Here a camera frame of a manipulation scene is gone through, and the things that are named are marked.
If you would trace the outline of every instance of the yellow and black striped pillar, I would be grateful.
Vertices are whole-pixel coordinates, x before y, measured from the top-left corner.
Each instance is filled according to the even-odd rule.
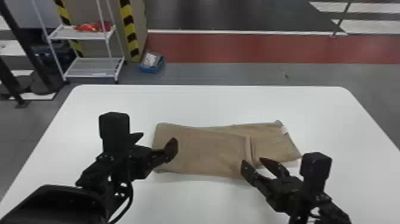
[[[139,42],[136,36],[136,26],[133,19],[130,0],[119,0],[121,18],[124,25],[125,37],[128,41],[128,51],[133,62],[140,61]]]
[[[71,18],[65,7],[63,0],[54,0],[54,2],[55,5],[57,6],[57,11],[58,14],[60,15],[62,22],[67,26],[71,26],[72,25]],[[80,57],[83,57],[82,47],[80,46],[77,40],[72,40],[72,47],[76,50],[76,52]]]

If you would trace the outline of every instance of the red floor stripe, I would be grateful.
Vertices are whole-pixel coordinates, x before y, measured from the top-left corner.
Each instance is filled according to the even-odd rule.
[[[399,36],[151,33],[147,44],[175,63],[400,63]]]

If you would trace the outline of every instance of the red object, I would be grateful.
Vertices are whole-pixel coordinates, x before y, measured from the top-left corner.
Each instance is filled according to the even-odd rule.
[[[101,21],[97,21],[96,23],[93,24],[97,32],[103,32],[103,26],[101,25]],[[108,32],[111,30],[111,24],[110,21],[104,21],[104,28],[105,31]]]
[[[89,23],[83,23],[82,25],[74,27],[74,29],[81,32],[96,32],[96,29]]]
[[[111,30],[110,21],[104,21],[104,28],[106,32]],[[81,32],[103,32],[103,26],[100,21],[95,23],[83,23],[82,25],[74,27],[74,29]]]

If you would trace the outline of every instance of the gray floor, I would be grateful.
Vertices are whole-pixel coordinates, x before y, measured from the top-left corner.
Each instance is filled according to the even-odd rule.
[[[126,85],[322,85],[349,89],[376,122],[400,146],[400,65],[361,64],[167,64],[160,74],[142,74],[125,66]],[[113,84],[111,80],[76,80]],[[53,101],[33,101],[27,109],[0,101],[0,198],[21,169],[68,93]]]

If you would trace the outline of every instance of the white wire shelf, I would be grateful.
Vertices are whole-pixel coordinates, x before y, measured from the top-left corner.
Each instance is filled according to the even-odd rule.
[[[52,40],[108,40],[115,32],[115,25],[111,26],[110,31],[105,32],[81,32],[73,26],[59,25],[50,35]]]
[[[118,80],[118,75],[124,64],[121,58],[76,58],[64,77],[110,77]]]

